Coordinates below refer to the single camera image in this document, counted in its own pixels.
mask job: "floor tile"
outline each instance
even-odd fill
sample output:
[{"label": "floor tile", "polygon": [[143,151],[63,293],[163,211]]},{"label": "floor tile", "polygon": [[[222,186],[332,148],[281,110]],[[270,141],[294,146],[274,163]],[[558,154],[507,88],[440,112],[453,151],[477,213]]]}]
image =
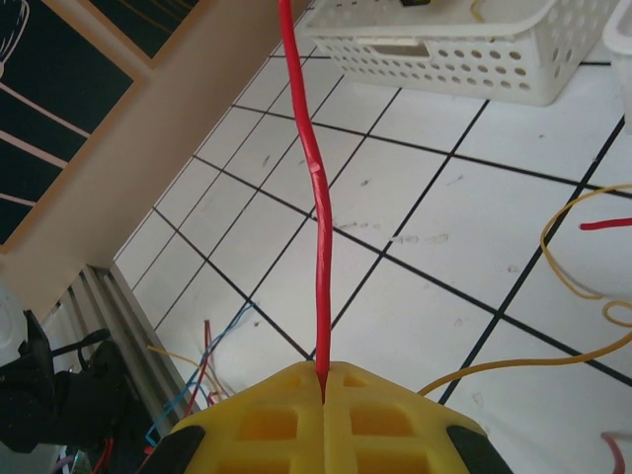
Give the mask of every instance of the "floor tile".
[{"label": "floor tile", "polygon": [[258,111],[266,111],[285,88],[288,80],[285,59],[271,57],[237,100],[237,104]]},{"label": "floor tile", "polygon": [[[305,12],[301,19],[296,22],[296,25],[294,25],[294,33],[296,34],[296,46],[298,48],[298,54],[300,56],[309,56],[311,52],[316,48],[314,40],[302,33],[302,29],[309,21],[309,17],[310,13]],[[285,56],[285,48],[283,47],[282,43],[278,46],[277,49],[275,49],[274,55]]]},{"label": "floor tile", "polygon": [[258,112],[231,109],[210,133],[206,143],[197,152],[197,157],[223,168],[262,117],[263,114]]},{"label": "floor tile", "polygon": [[[156,334],[168,351],[198,360],[204,350],[204,320],[210,322],[214,338],[228,326],[243,304],[244,298],[206,264],[169,311]],[[187,365],[185,369],[188,373],[192,371]]]},{"label": "floor tile", "polygon": [[182,167],[182,170],[180,170],[180,172],[176,175],[176,177],[171,180],[171,183],[169,183],[169,186],[165,189],[165,191],[163,192],[162,195],[160,195],[160,197],[158,198],[158,200],[156,200],[156,205],[158,205],[160,203],[160,201],[167,195],[167,193],[173,188],[173,186],[178,182],[178,179],[182,176],[182,174],[187,170],[187,168],[189,168],[189,165],[191,164],[191,162],[194,160],[195,158],[192,156],[191,158],[189,158],[189,160],[187,161],[187,163],[185,164],[185,166]]},{"label": "floor tile", "polygon": [[603,39],[599,39],[596,45],[592,48],[591,52],[586,56],[584,61],[588,62],[610,62],[612,57],[610,56],[610,51],[605,44],[603,43]]},{"label": "floor tile", "polygon": [[297,136],[294,120],[265,116],[228,163],[226,171],[258,186]]},{"label": "floor tile", "polygon": [[[313,115],[336,83],[343,77],[342,71],[331,59],[307,59],[303,63],[303,76],[307,91],[307,108]],[[285,89],[271,108],[271,112],[294,117],[291,92]]]},{"label": "floor tile", "polygon": [[[253,299],[303,349],[316,342],[317,226],[307,221]],[[347,302],[377,255],[341,235],[334,235],[332,318]]]},{"label": "floor tile", "polygon": [[214,353],[215,370],[222,383],[240,392],[305,360],[258,313],[251,311],[244,319]]},{"label": "floor tile", "polygon": [[609,68],[580,67],[548,107],[491,103],[457,152],[579,181],[623,115],[619,95]]},{"label": "floor tile", "polygon": [[332,186],[334,224],[383,248],[444,159],[369,138]]},{"label": "floor tile", "polygon": [[389,253],[498,307],[537,248],[542,227],[572,192],[452,160]]},{"label": "floor tile", "polygon": [[149,214],[116,259],[117,267],[129,287],[135,287],[174,233],[175,230],[162,217],[153,211]]},{"label": "floor tile", "polygon": [[[314,133],[331,183],[356,150],[362,137],[353,133],[314,126]],[[299,140],[291,146],[283,160],[263,187],[278,198],[309,212],[314,207],[314,194],[305,164],[305,152]]]},{"label": "floor tile", "polygon": [[[584,232],[583,222],[626,217],[632,200],[625,197],[593,197],[569,213],[553,237],[550,249],[560,265],[576,280],[597,292],[632,301],[632,269],[626,258],[630,228]],[[571,348],[589,352],[622,338],[627,331],[601,316],[601,301],[584,300],[560,282],[541,258],[517,294],[509,314]],[[612,315],[630,322],[625,309]],[[632,347],[623,348],[601,359],[603,363],[632,377]]]},{"label": "floor tile", "polygon": [[134,289],[134,295],[152,326],[167,314],[202,262],[202,257],[179,235],[167,244]]},{"label": "floor tile", "polygon": [[360,84],[345,77],[314,120],[367,133],[396,92],[395,87]]},{"label": "floor tile", "polygon": [[490,320],[476,306],[382,261],[334,329],[332,358],[417,391],[457,370]]},{"label": "floor tile", "polygon": [[[475,363],[565,354],[501,322]],[[520,367],[464,378],[447,406],[483,427],[515,474],[612,472],[606,431],[630,433],[630,388],[586,365]],[[632,443],[619,442],[627,459]]]},{"label": "floor tile", "polygon": [[289,242],[303,217],[269,197],[256,195],[211,256],[249,294]]},{"label": "floor tile", "polygon": [[228,175],[219,175],[183,223],[182,233],[209,255],[254,193]]},{"label": "floor tile", "polygon": [[613,186],[632,183],[632,134],[621,130],[591,178],[591,184]]},{"label": "floor tile", "polygon": [[450,151],[483,104],[481,99],[403,90],[373,134]]},{"label": "floor tile", "polygon": [[217,171],[207,164],[193,160],[158,203],[157,209],[172,224],[179,226],[217,178],[217,174]]}]

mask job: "white line drawing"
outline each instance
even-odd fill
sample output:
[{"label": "white line drawing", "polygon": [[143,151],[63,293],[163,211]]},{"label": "white line drawing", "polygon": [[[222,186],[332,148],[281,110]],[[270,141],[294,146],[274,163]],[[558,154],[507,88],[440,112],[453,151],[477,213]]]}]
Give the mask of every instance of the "white line drawing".
[{"label": "white line drawing", "polygon": [[[27,0],[0,0],[0,18],[7,22],[5,25],[8,25],[11,21],[10,15],[14,15],[14,25],[13,28],[9,32],[0,31],[0,81],[2,80],[2,76],[4,74],[4,70],[7,67],[7,61],[11,57],[11,54],[15,51],[24,30],[27,27],[27,23],[29,22],[29,16],[31,14],[31,7],[29,7],[29,3]],[[8,34],[7,37],[2,38],[3,34]],[[10,87],[0,82],[0,90],[10,94],[14,98],[18,99],[20,102],[25,104],[26,106],[35,109],[39,113],[48,117],[51,120],[56,121],[60,125],[68,128],[69,130],[83,136],[84,138],[90,137],[90,133],[82,128],[70,123],[67,120],[64,120],[61,117],[56,116],[50,111],[47,111],[43,107],[35,104],[30,101],[26,97],[22,96],[18,92],[14,91]]]},{"label": "white line drawing", "polygon": [[3,195],[2,193],[0,193],[0,199],[7,200],[9,202],[16,202],[17,204],[26,205],[28,207],[33,207],[37,204],[36,202],[33,202],[32,200],[22,199],[21,197]]},{"label": "white line drawing", "polygon": [[[29,20],[29,14],[31,13],[31,8],[29,7],[27,0],[17,1],[20,3],[20,10],[18,11],[18,15],[16,16],[16,24],[14,30],[12,30],[7,39],[3,39],[0,43],[0,79],[2,79],[2,74],[4,73],[4,63],[7,62],[9,57],[11,57],[11,54],[18,45],[18,42],[20,42],[20,38],[22,37],[24,28],[26,27],[27,21]],[[9,2],[15,4],[16,0],[2,0],[3,5],[9,5]]]},{"label": "white line drawing", "polygon": [[[47,118],[54,120],[60,125],[66,127],[67,129],[77,133],[78,135],[83,136],[84,138],[89,138],[90,133],[83,130],[82,128],[70,123],[67,120],[64,120],[61,117],[56,116],[52,112],[46,110],[45,108],[39,106],[23,95],[11,89],[6,84],[2,83],[2,76],[7,67],[7,62],[10,59],[13,52],[16,50],[20,39],[27,27],[27,23],[29,22],[29,17],[31,14],[31,7],[27,0],[0,0],[0,91],[5,92],[22,102],[27,107],[38,111],[40,114],[46,116]],[[9,27],[9,30],[4,32],[1,27]],[[0,140],[6,141],[13,146],[20,148],[28,152],[29,154],[49,163],[58,168],[65,168],[67,163],[58,158],[56,156],[51,155],[50,153],[41,150],[30,143],[27,143],[21,140],[18,137],[15,137],[4,130],[0,130]],[[33,207],[36,205],[35,202],[23,199],[21,197],[9,196],[6,194],[0,193],[0,199],[7,200],[10,202],[15,202],[18,204],[26,205],[29,207]]]}]

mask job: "basket handle hole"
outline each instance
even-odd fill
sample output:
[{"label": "basket handle hole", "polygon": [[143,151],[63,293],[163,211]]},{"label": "basket handle hole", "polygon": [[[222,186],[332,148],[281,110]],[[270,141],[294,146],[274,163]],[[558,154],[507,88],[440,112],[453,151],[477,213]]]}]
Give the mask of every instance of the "basket handle hole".
[{"label": "basket handle hole", "polygon": [[393,56],[415,56],[415,57],[431,57],[431,53],[425,44],[416,45],[394,45],[394,44],[376,44],[373,46],[375,52],[379,54],[387,54]]}]

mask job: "red wire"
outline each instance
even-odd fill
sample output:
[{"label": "red wire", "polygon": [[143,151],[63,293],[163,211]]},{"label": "red wire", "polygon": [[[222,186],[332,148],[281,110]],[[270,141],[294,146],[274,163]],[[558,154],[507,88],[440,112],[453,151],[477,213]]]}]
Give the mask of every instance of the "red wire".
[{"label": "red wire", "polygon": [[316,373],[325,400],[325,386],[329,372],[331,347],[331,272],[332,272],[332,205],[327,176],[318,149],[316,136],[307,110],[303,72],[294,37],[294,23],[290,0],[278,0],[281,35],[285,48],[289,85],[298,134],[305,150],[305,158],[312,180],[316,215],[318,217],[318,258],[316,265]]},{"label": "red wire", "polygon": [[208,322],[208,320],[204,321],[204,351],[205,351],[205,356],[204,356],[204,360],[201,363],[201,370],[199,371],[199,377],[197,378],[197,384],[196,384],[196,388],[194,388],[194,394],[191,397],[191,400],[189,400],[189,405],[187,405],[187,411],[185,412],[185,418],[191,414],[191,410],[194,407],[194,403],[196,402],[196,396],[198,395],[198,389],[199,389],[199,385],[202,382],[202,379],[204,378],[204,372],[206,371],[206,366],[208,365],[208,357],[209,357],[209,348],[210,346],[210,323]]},{"label": "red wire", "polygon": [[616,444],[614,436],[610,433],[602,433],[601,438],[608,444],[608,447],[612,451],[612,456],[614,457],[614,470],[612,474],[625,474],[625,459],[623,459],[623,454],[621,454],[621,450]]},{"label": "red wire", "polygon": [[603,220],[601,222],[587,222],[586,224],[581,224],[580,229],[603,230],[603,229],[612,229],[614,227],[629,227],[629,226],[632,226],[632,218]]},{"label": "red wire", "polygon": [[99,462],[95,466],[92,474],[98,474],[103,466],[103,470],[105,471],[108,468],[108,464],[110,464],[110,457],[112,456],[112,449],[114,448],[115,441],[111,438],[106,439],[106,445],[103,448],[103,452],[101,453],[101,457],[99,458]]}]

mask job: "blue wire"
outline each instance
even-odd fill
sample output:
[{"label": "blue wire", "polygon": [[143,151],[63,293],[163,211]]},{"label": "blue wire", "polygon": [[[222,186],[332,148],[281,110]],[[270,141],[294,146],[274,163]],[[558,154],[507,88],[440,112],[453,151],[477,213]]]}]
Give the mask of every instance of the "blue wire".
[{"label": "blue wire", "polygon": [[224,329],[219,336],[213,338],[213,340],[210,342],[210,351],[213,352],[215,350],[215,348],[217,347],[217,345],[220,343],[220,341],[222,339],[224,339],[226,337],[226,335],[228,335],[228,333],[230,333],[232,330],[234,330],[237,325],[239,324],[239,322],[241,321],[241,319],[244,317],[244,315],[251,310],[252,308],[257,307],[257,305],[255,303],[249,303],[246,306],[244,306],[241,311],[239,312],[239,314],[237,314],[237,316],[235,316],[235,318],[230,322],[230,324],[228,326],[226,326],[226,329]]},{"label": "blue wire", "polygon": [[[241,319],[243,318],[243,316],[250,309],[252,309],[254,307],[256,307],[255,303],[249,303],[246,306],[244,306],[242,308],[242,310],[237,314],[237,316],[235,316],[235,318],[230,322],[230,324],[228,326],[226,326],[226,328],[219,334],[219,336],[217,336],[217,337],[215,337],[214,339],[211,340],[209,347],[201,355],[201,359],[199,361],[199,365],[202,365],[204,363],[204,359],[206,358],[207,354],[210,355],[210,353],[212,353],[215,350],[215,348],[221,342],[221,340],[223,338],[225,338],[226,335],[228,335],[228,333],[230,333],[232,330],[234,330],[237,327],[237,325],[239,324],[239,322],[241,321]],[[198,390],[201,391],[202,395],[204,396],[204,399],[206,400],[206,402],[208,402],[208,396],[204,392],[203,388],[201,388],[200,384],[195,382],[195,379],[196,379],[196,376],[198,375],[198,373],[199,373],[199,367],[196,368],[196,370],[191,375],[191,377],[189,377],[189,380],[185,384],[185,388],[183,388],[182,391],[173,400],[171,400],[171,401],[167,402],[167,404],[165,404],[166,410],[163,412],[163,414],[160,417],[158,417],[158,420],[156,420],[156,422],[149,428],[149,430],[145,434],[145,439],[147,440],[147,442],[149,443],[149,445],[151,447],[156,447],[156,445],[157,445],[156,441],[154,441],[151,438],[151,434],[156,430],[158,425],[160,425],[169,416],[169,414],[171,412],[173,412],[173,410],[176,407],[176,405],[178,405],[181,402],[181,400],[183,398],[185,398],[185,395],[187,394],[187,391],[189,390],[189,387],[191,387],[192,385],[193,386],[197,385]]]}]

